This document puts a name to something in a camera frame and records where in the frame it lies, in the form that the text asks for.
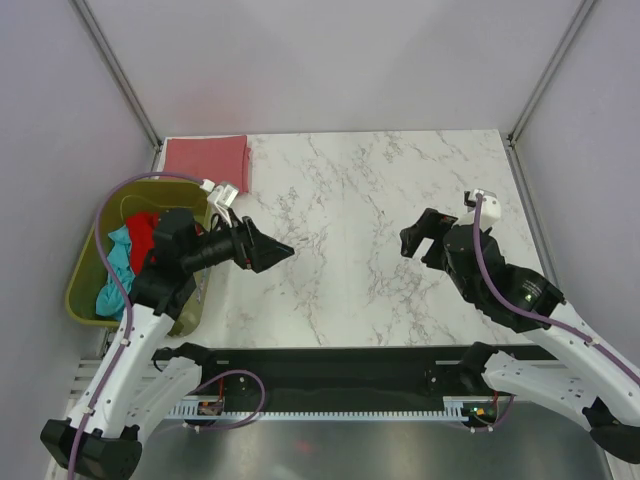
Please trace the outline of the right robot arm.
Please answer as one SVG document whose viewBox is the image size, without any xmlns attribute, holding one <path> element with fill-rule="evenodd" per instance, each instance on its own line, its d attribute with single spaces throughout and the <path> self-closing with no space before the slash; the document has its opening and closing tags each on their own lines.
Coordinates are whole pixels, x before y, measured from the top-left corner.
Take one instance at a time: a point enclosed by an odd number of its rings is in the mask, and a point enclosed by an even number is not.
<svg viewBox="0 0 640 480">
<path fill-rule="evenodd" d="M 487 387 L 515 395 L 572 420 L 610 455 L 639 461 L 639 369 L 602 339 L 538 272 L 509 264 L 491 235 L 498 201 L 476 202 L 457 218 L 426 209 L 400 233 L 411 258 L 423 240 L 422 262 L 445 272 L 462 298 L 491 321 L 521 334 L 559 360 L 562 376 L 525 365 L 496 347 L 474 343 L 458 368 L 467 392 Z"/>
</svg>

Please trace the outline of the red t shirt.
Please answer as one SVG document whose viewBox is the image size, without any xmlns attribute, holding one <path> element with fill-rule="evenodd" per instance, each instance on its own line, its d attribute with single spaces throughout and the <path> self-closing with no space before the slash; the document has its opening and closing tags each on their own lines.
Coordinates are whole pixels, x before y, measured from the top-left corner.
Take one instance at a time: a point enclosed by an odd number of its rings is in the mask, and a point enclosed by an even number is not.
<svg viewBox="0 0 640 480">
<path fill-rule="evenodd" d="M 148 252 L 154 247 L 153 232 L 158 220 L 158 213 L 139 212 L 125 222 L 131 241 L 130 266 L 135 275 L 141 272 Z"/>
</svg>

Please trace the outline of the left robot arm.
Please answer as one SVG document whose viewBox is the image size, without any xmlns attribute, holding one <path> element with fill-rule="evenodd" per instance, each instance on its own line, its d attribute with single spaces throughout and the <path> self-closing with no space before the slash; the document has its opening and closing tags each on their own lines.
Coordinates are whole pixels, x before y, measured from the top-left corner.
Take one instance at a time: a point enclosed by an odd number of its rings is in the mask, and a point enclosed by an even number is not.
<svg viewBox="0 0 640 480">
<path fill-rule="evenodd" d="M 174 354 L 146 388 L 139 386 L 195 291 L 196 273 L 226 261 L 261 273 L 294 254 L 249 217 L 218 219 L 206 230 L 185 208 L 160 214 L 152 238 L 94 378 L 66 419 L 49 420 L 42 429 L 41 442 L 70 478 L 130 478 L 144 444 L 170 410 L 188 394 L 218 385 L 218 367 L 198 359 L 200 349 L 192 347 Z"/>
</svg>

